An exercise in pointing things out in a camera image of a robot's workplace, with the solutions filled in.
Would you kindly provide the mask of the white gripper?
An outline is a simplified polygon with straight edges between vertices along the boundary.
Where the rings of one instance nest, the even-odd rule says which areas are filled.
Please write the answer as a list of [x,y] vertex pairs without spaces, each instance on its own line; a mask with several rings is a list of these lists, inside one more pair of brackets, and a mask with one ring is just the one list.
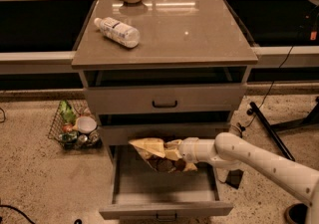
[[176,139],[165,143],[165,157],[169,160],[178,161],[183,159],[187,163],[209,163],[216,156],[213,139],[200,139],[198,137],[188,137],[185,140]]

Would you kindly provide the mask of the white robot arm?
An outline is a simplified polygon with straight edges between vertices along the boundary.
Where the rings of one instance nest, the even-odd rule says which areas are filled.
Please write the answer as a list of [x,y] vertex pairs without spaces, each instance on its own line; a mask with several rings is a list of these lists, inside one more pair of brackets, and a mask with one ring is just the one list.
[[215,139],[188,137],[167,144],[169,156],[232,170],[243,162],[307,207],[305,224],[319,224],[319,171],[257,147],[230,132]]

